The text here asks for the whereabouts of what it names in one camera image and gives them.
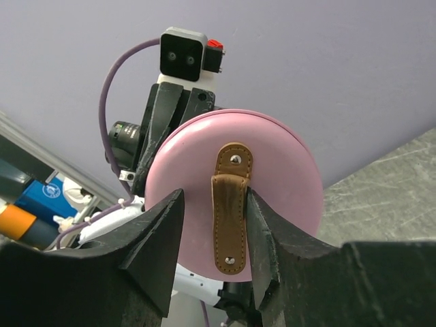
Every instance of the gray countertop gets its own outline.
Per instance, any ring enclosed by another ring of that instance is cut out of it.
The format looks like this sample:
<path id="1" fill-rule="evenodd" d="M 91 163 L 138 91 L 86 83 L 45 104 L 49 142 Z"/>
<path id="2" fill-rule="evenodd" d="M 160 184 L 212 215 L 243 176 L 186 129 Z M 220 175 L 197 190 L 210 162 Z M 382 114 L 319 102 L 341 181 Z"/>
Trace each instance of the gray countertop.
<path id="1" fill-rule="evenodd" d="M 436 129 L 329 187 L 317 237 L 436 239 Z"/>

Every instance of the blue container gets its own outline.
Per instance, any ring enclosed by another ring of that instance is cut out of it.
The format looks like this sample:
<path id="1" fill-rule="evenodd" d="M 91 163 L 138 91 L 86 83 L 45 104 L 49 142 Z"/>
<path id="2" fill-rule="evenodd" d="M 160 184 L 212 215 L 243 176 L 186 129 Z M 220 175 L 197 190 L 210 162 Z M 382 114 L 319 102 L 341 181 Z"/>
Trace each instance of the blue container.
<path id="1" fill-rule="evenodd" d="M 56 177 L 48 185 L 33 181 L 21 194 L 15 205 L 35 215 L 38 219 L 57 227 L 58 224 L 53 221 L 54 215 L 66 218 L 74 217 L 77 213 L 77 210 L 71 207 L 64 198 L 62 185 L 63 182 Z"/>

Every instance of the brown leather strap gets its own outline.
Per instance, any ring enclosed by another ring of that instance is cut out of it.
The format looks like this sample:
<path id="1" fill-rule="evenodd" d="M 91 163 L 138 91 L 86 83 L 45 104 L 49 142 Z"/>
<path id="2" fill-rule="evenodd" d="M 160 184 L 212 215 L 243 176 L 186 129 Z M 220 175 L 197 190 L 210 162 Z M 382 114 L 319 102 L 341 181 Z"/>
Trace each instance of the brown leather strap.
<path id="1" fill-rule="evenodd" d="M 245 251 L 245 198 L 253 156 L 241 143 L 229 143 L 218 153 L 212 176 L 215 265 L 227 275 L 242 271 Z"/>

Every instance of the pink round case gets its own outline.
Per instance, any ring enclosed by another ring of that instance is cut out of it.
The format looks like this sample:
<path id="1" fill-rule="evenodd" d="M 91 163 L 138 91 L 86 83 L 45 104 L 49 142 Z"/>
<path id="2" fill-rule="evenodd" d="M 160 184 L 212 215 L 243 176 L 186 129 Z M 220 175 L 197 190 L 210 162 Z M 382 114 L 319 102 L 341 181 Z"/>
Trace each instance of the pink round case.
<path id="1" fill-rule="evenodd" d="M 145 207 L 148 210 L 175 189 L 183 189 L 179 264 L 210 279 L 250 281 L 249 258 L 242 272 L 226 275 L 216 268 L 213 254 L 211 177 L 219 150 L 230 142 L 243 143 L 253 155 L 250 187 L 284 219 L 314 236 L 321 221 L 323 192 L 312 155 L 290 128 L 249 110 L 217 110 L 177 128 L 151 165 Z"/>

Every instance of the camera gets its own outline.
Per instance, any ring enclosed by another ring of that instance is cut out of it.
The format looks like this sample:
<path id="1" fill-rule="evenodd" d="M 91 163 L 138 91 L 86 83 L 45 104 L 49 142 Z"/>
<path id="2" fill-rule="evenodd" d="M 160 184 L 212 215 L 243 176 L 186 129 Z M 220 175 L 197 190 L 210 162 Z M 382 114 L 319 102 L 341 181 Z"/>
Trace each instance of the camera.
<path id="1" fill-rule="evenodd" d="M 163 75 L 196 82 L 200 79 L 207 47 L 205 34 L 170 27 L 160 40 Z"/>

